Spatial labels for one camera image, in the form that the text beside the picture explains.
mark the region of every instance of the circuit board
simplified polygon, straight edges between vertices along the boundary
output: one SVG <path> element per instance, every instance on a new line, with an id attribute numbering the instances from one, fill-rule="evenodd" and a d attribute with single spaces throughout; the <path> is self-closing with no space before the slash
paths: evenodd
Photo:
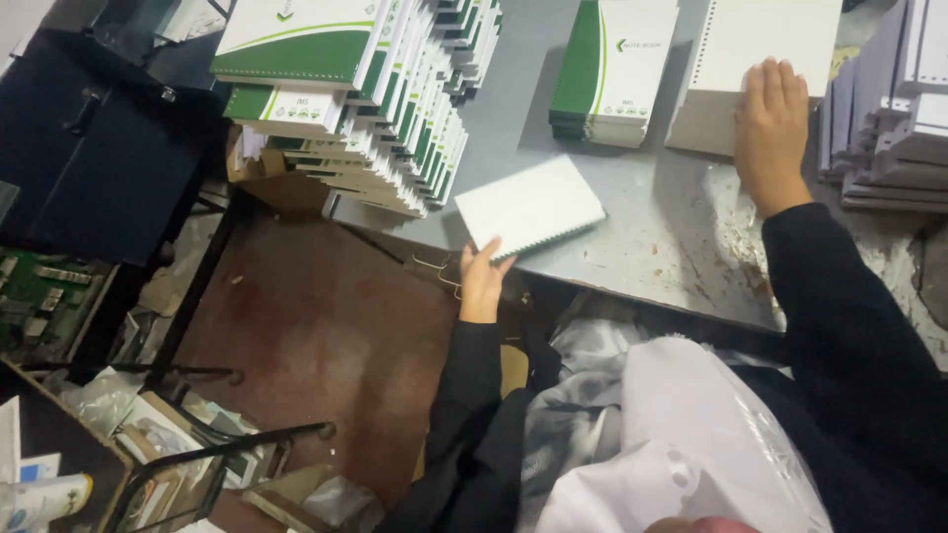
<path id="1" fill-rule="evenodd" d="M 65 361 L 108 270 L 63 255 L 0 248 L 0 352 L 16 362 Z"/>

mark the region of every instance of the metal table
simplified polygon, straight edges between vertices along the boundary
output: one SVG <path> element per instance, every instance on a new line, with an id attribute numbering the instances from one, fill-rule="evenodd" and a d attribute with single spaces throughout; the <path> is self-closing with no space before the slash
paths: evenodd
<path id="1" fill-rule="evenodd" d="M 486 83 L 460 112 L 470 140 L 452 194 L 568 153 L 610 218 L 595 230 L 522 257 L 517 268 L 729 322 L 780 329 L 767 290 L 760 223 L 735 168 L 715 156 L 664 147 L 707 0 L 680 1 L 648 136 L 637 151 L 552 138 L 547 109 L 577 1 L 503 0 L 504 32 Z M 861 45 L 892 4 L 870 0 L 844 14 L 838 44 Z M 815 139 L 811 135 L 811 145 Z M 805 168 L 815 169 L 811 154 Z M 814 196 L 853 232 L 867 262 L 906 313 L 917 311 L 913 321 L 933 353 L 940 353 L 948 334 L 927 319 L 910 280 L 907 247 L 925 217 L 843 212 L 837 207 L 838 189 L 815 183 L 812 176 L 808 180 Z M 468 240 L 453 202 L 422 220 L 348 198 L 338 198 L 330 208 L 339 223 L 429 247 L 457 250 Z M 942 356 L 948 366 L 948 355 Z"/>

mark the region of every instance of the black jacket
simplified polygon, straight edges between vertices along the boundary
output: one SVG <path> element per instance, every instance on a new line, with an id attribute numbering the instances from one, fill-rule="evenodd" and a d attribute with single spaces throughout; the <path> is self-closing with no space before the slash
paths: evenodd
<path id="1" fill-rule="evenodd" d="M 807 462 L 834 530 L 948 531 L 948 389 L 918 334 L 825 206 L 770 218 L 763 238 L 794 380 L 769 368 L 735 372 Z M 552 350 L 532 344 L 528 355 Z M 426 475 L 376 532 L 513 529 L 535 393 L 501 402 L 499 361 L 495 325 L 455 325 Z"/>

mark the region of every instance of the stack of notebooks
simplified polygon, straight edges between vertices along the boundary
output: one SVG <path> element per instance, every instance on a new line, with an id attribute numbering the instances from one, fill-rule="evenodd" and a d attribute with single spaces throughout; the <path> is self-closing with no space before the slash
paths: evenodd
<path id="1" fill-rule="evenodd" d="M 493 0 L 242 0 L 211 72 L 225 116 L 339 194 L 416 217 L 444 206 L 467 132 L 452 98 L 480 87 Z"/>
<path id="2" fill-rule="evenodd" d="M 674 2 L 580 2 L 550 104 L 553 136 L 638 148 L 677 18 Z"/>
<path id="3" fill-rule="evenodd" d="M 478 249 L 494 237 L 496 261 L 592 228 L 607 218 L 569 156 L 479 187 L 455 198 L 467 232 Z"/>
<path id="4" fill-rule="evenodd" d="M 820 174 L 843 205 L 948 212 L 948 3 L 901 0 L 820 105 Z"/>
<path id="5" fill-rule="evenodd" d="M 711 0 L 691 49 L 665 146 L 734 155 L 744 74 L 768 56 L 789 60 L 812 108 L 830 75 L 842 0 Z"/>

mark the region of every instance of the red floor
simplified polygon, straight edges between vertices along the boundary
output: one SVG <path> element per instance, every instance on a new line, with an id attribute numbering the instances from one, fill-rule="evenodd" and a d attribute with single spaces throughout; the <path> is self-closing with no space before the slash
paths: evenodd
<path id="1" fill-rule="evenodd" d="M 243 369 L 241 385 L 196 390 L 265 430 L 335 421 L 328 443 L 298 439 L 287 469 L 335 464 L 391 505 L 410 483 L 456 313 L 451 295 L 345 230 L 261 215 L 231 239 L 175 362 Z"/>

